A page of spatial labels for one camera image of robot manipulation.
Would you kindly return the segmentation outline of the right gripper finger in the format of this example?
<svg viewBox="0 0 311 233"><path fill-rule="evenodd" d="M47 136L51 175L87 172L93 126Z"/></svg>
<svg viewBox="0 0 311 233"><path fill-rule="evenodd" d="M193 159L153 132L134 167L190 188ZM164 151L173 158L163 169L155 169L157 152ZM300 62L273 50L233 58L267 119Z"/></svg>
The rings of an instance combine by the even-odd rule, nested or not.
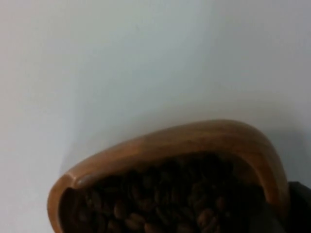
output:
<svg viewBox="0 0 311 233"><path fill-rule="evenodd" d="M272 218L273 233L311 231L311 189L300 182L272 181L272 208L281 219Z"/></svg>

